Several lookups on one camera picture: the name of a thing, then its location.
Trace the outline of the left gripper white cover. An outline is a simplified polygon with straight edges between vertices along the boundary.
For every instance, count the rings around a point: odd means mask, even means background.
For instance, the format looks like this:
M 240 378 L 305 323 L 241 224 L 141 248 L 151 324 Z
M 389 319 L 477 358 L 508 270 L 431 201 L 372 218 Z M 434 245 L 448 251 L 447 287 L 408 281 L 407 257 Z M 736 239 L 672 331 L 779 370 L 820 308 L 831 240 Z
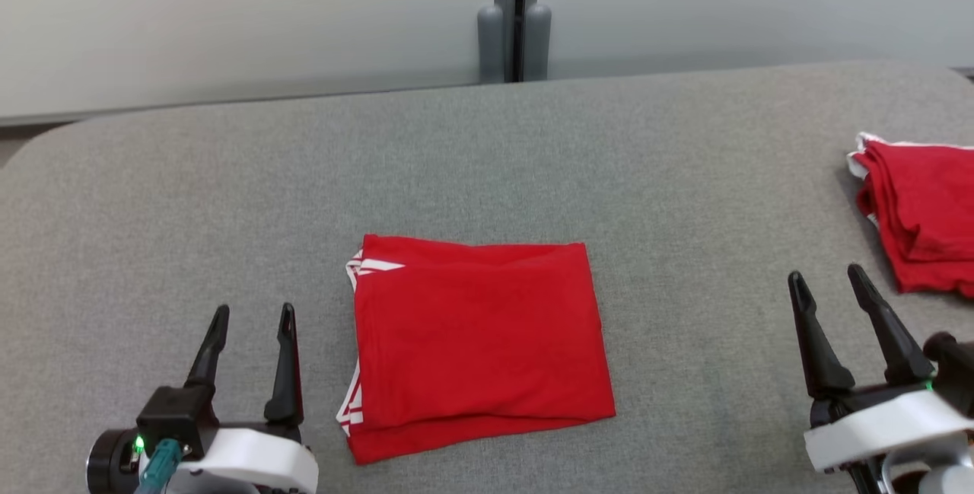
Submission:
M 184 382 L 215 387 L 219 356 L 228 336 L 230 308 L 220 304 Z M 299 427 L 305 418 L 295 309 L 282 305 L 279 357 L 272 396 L 265 404 L 269 425 Z M 299 428 L 221 428 L 205 456 L 183 461 L 171 477 L 173 493 L 316 493 L 319 464 Z

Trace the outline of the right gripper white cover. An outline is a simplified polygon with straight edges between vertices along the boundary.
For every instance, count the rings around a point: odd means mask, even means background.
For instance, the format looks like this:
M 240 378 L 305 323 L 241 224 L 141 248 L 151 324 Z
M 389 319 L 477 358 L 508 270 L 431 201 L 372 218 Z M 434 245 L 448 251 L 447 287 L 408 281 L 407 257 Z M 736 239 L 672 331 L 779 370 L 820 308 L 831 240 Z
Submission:
M 935 369 L 865 269 L 848 266 L 859 308 L 870 318 L 888 385 L 928 382 Z M 971 467 L 972 385 L 873 386 L 852 390 L 855 379 L 842 365 L 817 320 L 817 304 L 798 271 L 788 275 L 801 365 L 813 398 L 806 452 L 818 473 L 879 458 L 894 465 L 921 461 L 930 467 Z

